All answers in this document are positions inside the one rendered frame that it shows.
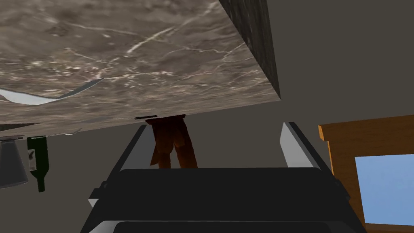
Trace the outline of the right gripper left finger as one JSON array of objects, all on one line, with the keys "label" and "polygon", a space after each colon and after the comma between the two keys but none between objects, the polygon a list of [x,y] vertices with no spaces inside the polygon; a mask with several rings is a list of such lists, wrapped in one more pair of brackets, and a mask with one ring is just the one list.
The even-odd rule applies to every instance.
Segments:
[{"label": "right gripper left finger", "polygon": [[152,127],[141,125],[116,162],[109,176],[124,169],[148,169],[152,160],[155,138]]}]

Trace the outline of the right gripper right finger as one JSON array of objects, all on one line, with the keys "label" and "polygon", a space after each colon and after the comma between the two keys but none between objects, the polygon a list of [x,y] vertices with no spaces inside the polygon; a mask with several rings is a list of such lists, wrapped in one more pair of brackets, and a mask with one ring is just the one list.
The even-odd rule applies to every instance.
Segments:
[{"label": "right gripper right finger", "polygon": [[332,176],[330,168],[294,122],[283,122],[279,143],[289,168],[313,167]]}]

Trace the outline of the brown rough tall object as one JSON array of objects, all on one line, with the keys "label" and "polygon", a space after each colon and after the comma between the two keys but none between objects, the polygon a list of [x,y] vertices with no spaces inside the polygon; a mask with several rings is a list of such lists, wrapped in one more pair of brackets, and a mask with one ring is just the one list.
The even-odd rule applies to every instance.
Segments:
[{"label": "brown rough tall object", "polygon": [[160,169],[170,169],[170,154],[174,149],[180,168],[198,168],[192,141],[184,121],[185,116],[182,114],[146,120],[151,125],[155,138],[150,165],[157,164]]}]

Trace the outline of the wooden framed window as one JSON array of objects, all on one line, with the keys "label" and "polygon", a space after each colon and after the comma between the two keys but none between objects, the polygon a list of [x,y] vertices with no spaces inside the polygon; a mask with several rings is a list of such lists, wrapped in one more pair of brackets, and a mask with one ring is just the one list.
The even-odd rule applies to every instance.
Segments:
[{"label": "wooden framed window", "polygon": [[350,205],[367,233],[414,233],[414,226],[366,224],[356,157],[414,153],[414,115],[319,125],[327,142],[332,173],[350,195]]}]

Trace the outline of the silver fork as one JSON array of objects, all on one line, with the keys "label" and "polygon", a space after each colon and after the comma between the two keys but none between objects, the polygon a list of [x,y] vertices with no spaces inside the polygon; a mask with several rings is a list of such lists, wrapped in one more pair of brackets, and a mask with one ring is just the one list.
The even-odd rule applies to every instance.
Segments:
[{"label": "silver fork", "polygon": [[59,136],[59,135],[71,136],[71,135],[74,135],[74,134],[76,134],[76,133],[80,132],[81,130],[82,130],[82,128],[79,128],[79,129],[75,130],[74,132],[69,132],[69,133],[57,133],[57,134],[53,134],[53,135],[48,135],[48,137],[51,137],[51,136]]}]

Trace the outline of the dark green bottle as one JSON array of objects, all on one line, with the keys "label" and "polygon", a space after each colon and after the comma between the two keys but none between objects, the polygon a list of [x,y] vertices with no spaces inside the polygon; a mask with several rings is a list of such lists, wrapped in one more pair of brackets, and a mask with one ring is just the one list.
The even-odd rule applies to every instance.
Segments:
[{"label": "dark green bottle", "polygon": [[38,192],[44,192],[45,177],[49,171],[46,136],[28,137],[27,152],[29,157],[29,171],[37,180]]}]

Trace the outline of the grey cup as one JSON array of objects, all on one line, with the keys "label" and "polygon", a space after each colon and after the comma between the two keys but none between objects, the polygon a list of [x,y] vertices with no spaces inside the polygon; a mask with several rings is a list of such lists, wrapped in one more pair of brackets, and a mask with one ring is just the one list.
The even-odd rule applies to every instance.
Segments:
[{"label": "grey cup", "polygon": [[22,138],[23,135],[0,137],[0,189],[29,181],[15,142]]}]

